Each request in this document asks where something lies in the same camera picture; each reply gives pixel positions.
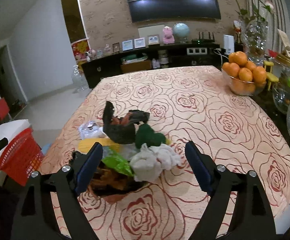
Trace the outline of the red festive poster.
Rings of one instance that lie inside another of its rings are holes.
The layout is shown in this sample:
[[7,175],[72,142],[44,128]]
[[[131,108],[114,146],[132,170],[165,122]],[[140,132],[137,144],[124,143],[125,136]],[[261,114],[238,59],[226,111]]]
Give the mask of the red festive poster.
[[76,64],[81,66],[83,63],[87,62],[85,53],[90,50],[89,42],[87,38],[77,40],[71,43],[72,51]]

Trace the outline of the clear water jug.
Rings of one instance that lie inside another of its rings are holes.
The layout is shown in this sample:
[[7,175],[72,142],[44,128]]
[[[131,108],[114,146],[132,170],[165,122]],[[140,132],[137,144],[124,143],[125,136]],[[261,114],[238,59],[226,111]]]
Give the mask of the clear water jug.
[[71,78],[78,93],[89,88],[86,77],[84,73],[79,69],[78,65],[73,66]]

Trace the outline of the black wrapper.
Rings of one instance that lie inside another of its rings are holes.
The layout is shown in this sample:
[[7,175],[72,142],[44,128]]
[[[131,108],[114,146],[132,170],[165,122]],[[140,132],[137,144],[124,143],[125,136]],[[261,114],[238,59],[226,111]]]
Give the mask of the black wrapper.
[[103,132],[117,144],[132,144],[136,138],[135,125],[146,124],[150,114],[141,110],[130,110],[124,117],[114,116],[114,106],[107,101],[103,112]]

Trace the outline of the black tv cabinet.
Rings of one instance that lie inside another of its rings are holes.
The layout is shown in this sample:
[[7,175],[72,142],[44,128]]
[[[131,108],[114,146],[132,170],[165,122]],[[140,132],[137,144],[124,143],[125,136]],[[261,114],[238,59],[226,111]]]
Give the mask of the black tv cabinet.
[[104,56],[82,64],[90,88],[106,77],[157,68],[215,66],[228,61],[225,49],[215,43],[152,45]]

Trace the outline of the pink plush toy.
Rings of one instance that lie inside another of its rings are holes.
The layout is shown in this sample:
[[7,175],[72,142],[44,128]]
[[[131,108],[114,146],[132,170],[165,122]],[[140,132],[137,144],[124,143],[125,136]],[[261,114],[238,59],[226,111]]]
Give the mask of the pink plush toy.
[[173,36],[173,29],[169,26],[165,26],[162,31],[163,31],[163,43],[173,44],[175,42],[175,38]]

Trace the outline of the yellow foam net paper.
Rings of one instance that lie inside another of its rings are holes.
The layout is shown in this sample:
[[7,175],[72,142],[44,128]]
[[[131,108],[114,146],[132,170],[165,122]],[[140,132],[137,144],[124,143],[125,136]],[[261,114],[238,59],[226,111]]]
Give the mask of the yellow foam net paper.
[[81,153],[87,153],[95,143],[99,143],[102,146],[117,146],[117,144],[110,138],[89,138],[80,140],[78,142],[77,151]]

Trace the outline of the light blue globe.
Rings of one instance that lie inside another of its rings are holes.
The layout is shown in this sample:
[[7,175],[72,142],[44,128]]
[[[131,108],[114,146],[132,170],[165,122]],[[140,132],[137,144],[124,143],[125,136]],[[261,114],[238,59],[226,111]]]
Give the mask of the light blue globe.
[[187,43],[189,37],[189,27],[185,23],[177,23],[173,27],[173,35],[176,42]]

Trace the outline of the red plastic mesh basket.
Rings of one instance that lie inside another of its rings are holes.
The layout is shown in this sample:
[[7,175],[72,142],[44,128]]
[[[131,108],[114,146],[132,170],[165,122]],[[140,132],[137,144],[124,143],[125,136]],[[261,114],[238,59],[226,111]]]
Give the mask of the red plastic mesh basket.
[[32,132],[32,128],[26,128],[18,133],[0,156],[0,171],[21,186],[26,185],[31,173],[40,167],[44,158]]

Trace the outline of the printed plastic snack bag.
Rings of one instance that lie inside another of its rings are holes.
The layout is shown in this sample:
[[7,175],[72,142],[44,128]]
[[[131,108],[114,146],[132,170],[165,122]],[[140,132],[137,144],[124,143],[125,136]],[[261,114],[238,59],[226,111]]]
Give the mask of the printed plastic snack bag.
[[103,128],[98,126],[94,121],[88,121],[80,125],[78,127],[78,131],[82,140],[106,137],[105,133],[103,132]]

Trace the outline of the glass bowl of oranges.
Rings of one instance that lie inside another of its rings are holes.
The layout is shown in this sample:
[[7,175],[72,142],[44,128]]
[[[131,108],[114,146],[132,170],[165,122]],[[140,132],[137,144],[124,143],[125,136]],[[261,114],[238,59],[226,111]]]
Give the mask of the glass bowl of oranges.
[[265,68],[249,61],[242,51],[229,54],[228,62],[222,65],[222,74],[230,90],[241,96],[260,94],[267,83]]

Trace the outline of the white router box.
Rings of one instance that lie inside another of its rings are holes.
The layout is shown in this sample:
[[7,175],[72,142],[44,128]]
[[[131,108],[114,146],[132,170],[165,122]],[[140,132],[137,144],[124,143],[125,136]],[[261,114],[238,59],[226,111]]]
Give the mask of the white router box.
[[223,35],[223,45],[226,55],[233,53],[235,51],[234,37],[232,35]]

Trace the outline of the glass vase with roses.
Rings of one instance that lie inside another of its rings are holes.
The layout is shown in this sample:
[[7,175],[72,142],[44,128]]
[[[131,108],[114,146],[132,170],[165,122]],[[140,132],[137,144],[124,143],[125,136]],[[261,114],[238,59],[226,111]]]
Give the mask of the glass vase with roses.
[[242,7],[238,0],[237,13],[240,19],[243,49],[248,59],[257,66],[265,60],[266,41],[268,34],[267,16],[274,14],[274,5],[270,0],[251,1],[247,8]]

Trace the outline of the rose patterned tablecloth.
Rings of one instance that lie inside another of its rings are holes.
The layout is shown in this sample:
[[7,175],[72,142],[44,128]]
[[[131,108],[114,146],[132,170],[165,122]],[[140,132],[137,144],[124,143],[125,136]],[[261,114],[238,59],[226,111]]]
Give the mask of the rose patterned tablecloth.
[[[290,204],[290,148],[268,115],[247,96],[236,96],[215,67],[179,67],[129,73],[103,79],[74,112],[40,166],[43,174],[68,164],[78,146],[79,125],[102,123],[105,103],[124,116],[139,109],[149,125],[164,134],[174,151],[184,155],[193,141],[203,154],[228,170],[254,170],[272,213]],[[153,183],[122,198],[78,199],[100,239],[188,239],[209,197],[201,191],[186,160],[163,171]]]

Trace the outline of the white mesh cloth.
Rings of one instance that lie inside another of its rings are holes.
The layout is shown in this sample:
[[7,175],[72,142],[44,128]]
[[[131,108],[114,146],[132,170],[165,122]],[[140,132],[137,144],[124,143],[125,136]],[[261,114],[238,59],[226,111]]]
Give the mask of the white mesh cloth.
[[163,170],[171,170],[174,166],[181,164],[181,156],[168,145],[141,146],[140,152],[135,154],[130,167],[134,172],[136,182],[155,181]]

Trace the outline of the brown orange snack bag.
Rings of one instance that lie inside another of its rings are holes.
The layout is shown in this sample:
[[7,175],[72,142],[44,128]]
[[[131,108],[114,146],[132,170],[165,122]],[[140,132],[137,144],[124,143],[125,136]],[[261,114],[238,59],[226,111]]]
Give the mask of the brown orange snack bag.
[[146,183],[108,168],[97,154],[72,152],[69,161],[74,170],[73,189],[77,195],[91,191],[97,197],[126,195],[141,189]]

